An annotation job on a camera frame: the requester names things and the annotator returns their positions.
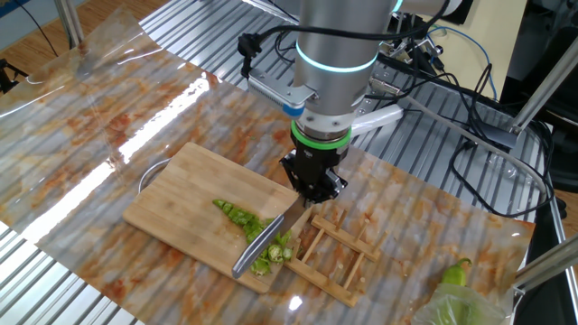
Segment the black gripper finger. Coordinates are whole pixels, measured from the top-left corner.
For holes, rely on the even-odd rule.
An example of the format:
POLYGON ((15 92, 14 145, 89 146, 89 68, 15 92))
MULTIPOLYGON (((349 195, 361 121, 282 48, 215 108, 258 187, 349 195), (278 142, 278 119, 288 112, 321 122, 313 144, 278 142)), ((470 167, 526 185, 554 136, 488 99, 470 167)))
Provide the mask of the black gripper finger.
POLYGON ((301 181, 299 173, 297 172, 297 170, 295 168, 295 162, 294 161, 295 161, 295 157, 293 155, 286 155, 280 160, 280 163, 283 166, 284 171, 287 175, 287 178, 291 182, 294 190, 297 193, 302 194, 303 193, 303 182, 301 181))
POLYGON ((326 200, 336 199, 348 186, 348 182, 333 170, 326 170, 312 187, 311 201, 323 203, 326 200))

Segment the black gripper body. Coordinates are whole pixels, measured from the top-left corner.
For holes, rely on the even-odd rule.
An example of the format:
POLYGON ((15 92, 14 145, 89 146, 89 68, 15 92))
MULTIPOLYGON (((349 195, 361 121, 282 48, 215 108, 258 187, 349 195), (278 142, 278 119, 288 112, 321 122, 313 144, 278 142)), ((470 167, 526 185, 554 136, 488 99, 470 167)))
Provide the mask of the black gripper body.
POLYGON ((349 151, 347 144, 328 150, 298 144, 295 148, 295 168, 303 182, 303 192, 312 191, 312 187, 325 173, 333 170, 344 160, 349 151))

